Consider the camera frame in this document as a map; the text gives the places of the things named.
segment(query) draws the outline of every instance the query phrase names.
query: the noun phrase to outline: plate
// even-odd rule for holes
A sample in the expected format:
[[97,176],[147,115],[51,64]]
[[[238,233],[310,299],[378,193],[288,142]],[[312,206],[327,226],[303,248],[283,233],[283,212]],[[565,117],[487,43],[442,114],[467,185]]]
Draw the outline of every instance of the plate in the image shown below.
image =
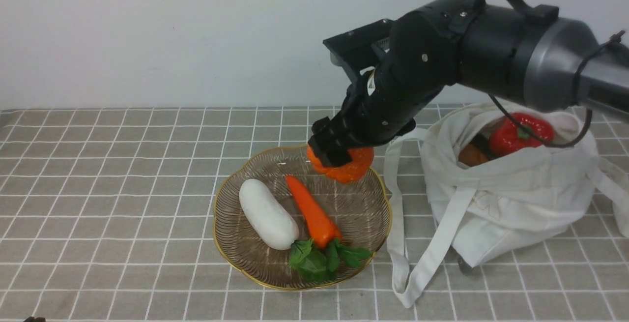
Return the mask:
[[250,279],[267,288],[301,291],[332,286],[360,273],[359,268],[341,264],[337,278],[328,282],[308,282],[288,265],[290,250],[277,251],[265,244],[254,231],[240,207],[238,192],[246,179],[265,183],[277,201],[295,218],[299,239],[308,231],[286,185],[293,175],[304,183],[319,205],[332,217],[343,234],[343,244],[377,252],[391,230],[391,206],[380,176],[371,168],[360,180],[341,184],[315,172],[306,156],[306,146],[276,147],[254,156],[219,188],[214,201],[213,234],[223,258]]

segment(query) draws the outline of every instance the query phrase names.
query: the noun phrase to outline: bag strap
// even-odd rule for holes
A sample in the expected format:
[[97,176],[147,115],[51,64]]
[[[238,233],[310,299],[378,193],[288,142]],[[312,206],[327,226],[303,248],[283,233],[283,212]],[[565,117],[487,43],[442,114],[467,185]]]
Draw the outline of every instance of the bag strap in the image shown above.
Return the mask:
[[611,199],[618,229],[624,237],[629,237],[629,178],[606,158],[601,157],[598,161],[598,167],[591,168],[588,177],[600,192]]
[[426,134],[427,131],[425,129],[417,128],[415,131],[397,138],[391,142],[384,157],[384,183],[392,194],[389,202],[393,212],[393,225],[387,238],[387,252],[389,252],[391,262],[393,263],[391,286],[405,308],[413,307],[415,300],[422,295],[427,284],[436,273],[454,240],[463,215],[476,193],[475,188],[457,188],[450,199],[450,203],[434,233],[433,239],[409,277],[409,263],[404,254],[404,211],[402,207],[402,192],[400,192],[398,187],[398,165],[404,141],[410,139],[423,141],[426,138]]

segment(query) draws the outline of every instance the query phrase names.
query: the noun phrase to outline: white canvas bag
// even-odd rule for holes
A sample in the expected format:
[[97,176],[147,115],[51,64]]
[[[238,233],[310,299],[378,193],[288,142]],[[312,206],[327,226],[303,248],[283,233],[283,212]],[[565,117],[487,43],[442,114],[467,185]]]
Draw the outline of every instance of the white canvas bag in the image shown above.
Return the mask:
[[[505,108],[545,119],[568,140],[583,126],[567,112],[541,114],[513,104]],[[387,148],[384,181],[392,193],[393,209],[387,251],[393,262],[393,291],[404,307],[411,308],[422,295],[450,246],[474,267],[541,242],[580,219],[595,188],[613,201],[616,223],[622,235],[629,237],[629,179],[598,156],[590,132],[568,149],[531,147],[472,168],[459,163],[460,150],[503,116],[493,103],[470,105],[451,112],[428,130],[417,128],[397,138]],[[422,142],[427,197],[439,224],[409,277],[397,178],[402,143],[410,140]]]

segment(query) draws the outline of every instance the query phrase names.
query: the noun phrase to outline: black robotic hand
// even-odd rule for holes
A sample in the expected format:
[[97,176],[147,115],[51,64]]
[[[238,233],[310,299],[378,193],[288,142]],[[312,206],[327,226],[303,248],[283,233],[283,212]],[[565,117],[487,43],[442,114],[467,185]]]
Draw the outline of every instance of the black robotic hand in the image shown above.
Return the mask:
[[379,20],[326,39],[351,85],[332,119],[313,123],[308,144],[324,166],[351,161],[350,148],[384,145],[415,128],[413,117],[459,83],[541,112],[573,105],[629,121],[629,49],[618,33],[599,44],[584,22],[556,6],[512,8],[485,0],[435,0],[398,20]]

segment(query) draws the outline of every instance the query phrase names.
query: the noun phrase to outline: fake orange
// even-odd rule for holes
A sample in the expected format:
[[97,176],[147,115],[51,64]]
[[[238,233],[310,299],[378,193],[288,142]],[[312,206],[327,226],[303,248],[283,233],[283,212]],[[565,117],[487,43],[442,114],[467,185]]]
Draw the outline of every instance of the fake orange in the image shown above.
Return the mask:
[[373,147],[349,149],[348,152],[352,157],[352,162],[341,167],[324,167],[310,146],[306,150],[314,170],[339,183],[349,183],[361,179],[369,171],[369,167],[373,162]]

